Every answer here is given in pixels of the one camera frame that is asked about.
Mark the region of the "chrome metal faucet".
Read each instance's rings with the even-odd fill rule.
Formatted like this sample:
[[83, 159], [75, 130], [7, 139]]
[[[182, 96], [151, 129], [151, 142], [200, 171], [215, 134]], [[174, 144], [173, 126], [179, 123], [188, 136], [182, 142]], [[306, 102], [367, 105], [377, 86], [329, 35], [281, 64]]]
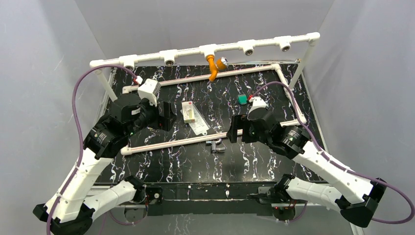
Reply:
[[212, 140], [212, 141], [206, 141], [206, 145], [210, 146], [211, 153], [222, 153], [227, 148], [225, 146], [220, 146], [222, 143], [222, 139]]

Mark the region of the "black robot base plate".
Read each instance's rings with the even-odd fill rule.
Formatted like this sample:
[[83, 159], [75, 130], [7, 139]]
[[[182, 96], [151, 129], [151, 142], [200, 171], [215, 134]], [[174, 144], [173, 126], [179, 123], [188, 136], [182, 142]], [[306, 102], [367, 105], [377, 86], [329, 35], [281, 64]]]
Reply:
[[145, 203], [150, 216], [255, 214], [291, 220], [300, 203], [274, 192], [274, 182], [152, 183]]

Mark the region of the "orange plastic faucet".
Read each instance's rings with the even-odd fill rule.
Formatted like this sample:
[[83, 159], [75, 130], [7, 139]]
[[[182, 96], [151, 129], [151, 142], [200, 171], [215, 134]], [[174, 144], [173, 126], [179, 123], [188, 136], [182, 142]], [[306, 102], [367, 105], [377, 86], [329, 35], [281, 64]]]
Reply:
[[206, 57], [206, 61], [209, 64], [209, 70], [210, 70], [210, 77], [209, 77], [209, 81], [213, 82], [219, 71], [225, 70], [228, 66], [228, 60], [225, 57], [220, 57], [217, 61], [215, 60], [215, 56], [214, 55], [208, 55]]

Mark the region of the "small white red box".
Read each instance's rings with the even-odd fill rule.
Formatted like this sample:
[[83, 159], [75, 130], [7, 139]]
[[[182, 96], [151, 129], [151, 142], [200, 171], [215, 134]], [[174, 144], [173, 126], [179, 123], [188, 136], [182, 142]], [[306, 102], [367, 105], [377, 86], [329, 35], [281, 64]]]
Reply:
[[196, 120], [192, 101], [182, 102], [182, 115], [184, 123], [194, 123]]

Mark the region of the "clear plastic instruction bag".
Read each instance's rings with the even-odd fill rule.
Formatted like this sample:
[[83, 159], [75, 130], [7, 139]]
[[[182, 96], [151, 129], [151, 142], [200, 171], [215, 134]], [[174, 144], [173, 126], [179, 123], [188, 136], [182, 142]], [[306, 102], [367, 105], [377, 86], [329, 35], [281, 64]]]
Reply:
[[199, 110], [195, 106], [193, 106], [194, 122], [191, 122], [190, 120], [188, 120], [187, 114], [184, 114], [183, 108], [184, 107], [182, 107], [181, 109], [181, 113], [183, 115], [184, 123], [188, 124], [191, 127], [195, 135], [207, 135], [210, 126], [202, 117]]

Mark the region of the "green tape roll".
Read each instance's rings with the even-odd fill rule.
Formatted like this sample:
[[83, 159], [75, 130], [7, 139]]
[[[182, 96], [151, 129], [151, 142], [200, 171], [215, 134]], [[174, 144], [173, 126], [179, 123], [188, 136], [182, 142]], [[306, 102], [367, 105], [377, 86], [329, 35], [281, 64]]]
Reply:
[[239, 105], [246, 105], [248, 103], [248, 97], [245, 94], [240, 94], [237, 96]]

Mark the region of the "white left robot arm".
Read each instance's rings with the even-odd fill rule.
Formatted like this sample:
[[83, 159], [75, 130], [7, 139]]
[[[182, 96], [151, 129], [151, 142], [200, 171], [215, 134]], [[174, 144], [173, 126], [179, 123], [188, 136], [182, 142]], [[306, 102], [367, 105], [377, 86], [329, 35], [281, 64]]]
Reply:
[[137, 94], [120, 95], [81, 138], [79, 157], [57, 192], [46, 203], [35, 206], [33, 214], [46, 223], [47, 234], [83, 235], [98, 217], [117, 205], [147, 204], [147, 185], [135, 176], [96, 196], [87, 195], [131, 136], [147, 127], [170, 131], [176, 118], [168, 101], [152, 105]]

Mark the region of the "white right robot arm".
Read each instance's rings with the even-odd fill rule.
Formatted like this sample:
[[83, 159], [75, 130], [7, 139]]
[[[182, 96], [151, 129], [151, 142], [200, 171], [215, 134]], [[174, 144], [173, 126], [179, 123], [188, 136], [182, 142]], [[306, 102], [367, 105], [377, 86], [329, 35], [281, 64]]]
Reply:
[[328, 184], [316, 184], [285, 174], [267, 192], [259, 192], [257, 198], [282, 203], [291, 199], [303, 200], [337, 211], [348, 222], [366, 228], [371, 222], [386, 190], [373, 180], [351, 174], [333, 157], [325, 158], [311, 140], [309, 133], [300, 126], [281, 125], [266, 108], [258, 108], [231, 119], [227, 138], [235, 143], [237, 132], [242, 130], [245, 143], [260, 142], [278, 155], [301, 164], [322, 177]]

